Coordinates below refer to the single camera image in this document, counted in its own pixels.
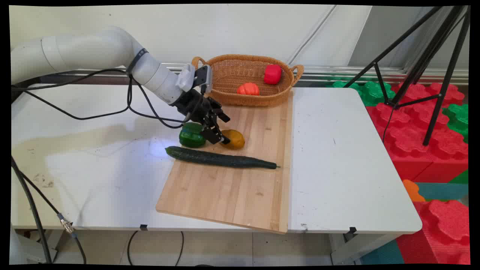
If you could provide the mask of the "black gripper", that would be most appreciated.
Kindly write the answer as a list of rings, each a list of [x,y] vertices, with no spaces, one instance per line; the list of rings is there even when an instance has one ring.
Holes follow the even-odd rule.
[[[221,132],[217,117],[225,123],[228,123],[230,118],[224,113],[221,104],[215,99],[205,97],[197,90],[191,89],[189,92],[182,92],[172,106],[185,116],[184,122],[189,120],[203,123],[201,135],[213,145],[217,143],[227,145],[230,143],[230,139]]]

